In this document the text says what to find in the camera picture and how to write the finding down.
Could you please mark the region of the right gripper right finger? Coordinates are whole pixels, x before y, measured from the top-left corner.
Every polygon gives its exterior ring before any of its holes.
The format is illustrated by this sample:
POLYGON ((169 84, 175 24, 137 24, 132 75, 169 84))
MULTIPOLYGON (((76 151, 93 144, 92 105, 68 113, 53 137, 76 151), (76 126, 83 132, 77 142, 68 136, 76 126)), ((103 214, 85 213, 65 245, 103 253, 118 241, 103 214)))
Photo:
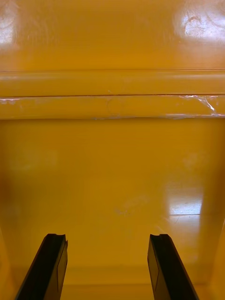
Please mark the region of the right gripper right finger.
POLYGON ((168 234, 150 235, 147 262, 154 299, 199 299, 168 234))

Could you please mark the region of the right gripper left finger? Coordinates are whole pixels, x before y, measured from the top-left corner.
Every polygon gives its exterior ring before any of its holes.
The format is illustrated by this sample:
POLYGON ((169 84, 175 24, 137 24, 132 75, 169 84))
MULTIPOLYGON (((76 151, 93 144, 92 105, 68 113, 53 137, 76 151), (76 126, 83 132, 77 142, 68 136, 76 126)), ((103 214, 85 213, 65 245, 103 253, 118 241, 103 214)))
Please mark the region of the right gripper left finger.
POLYGON ((47 234, 21 284, 16 300, 59 300, 68 263, 66 236, 47 234))

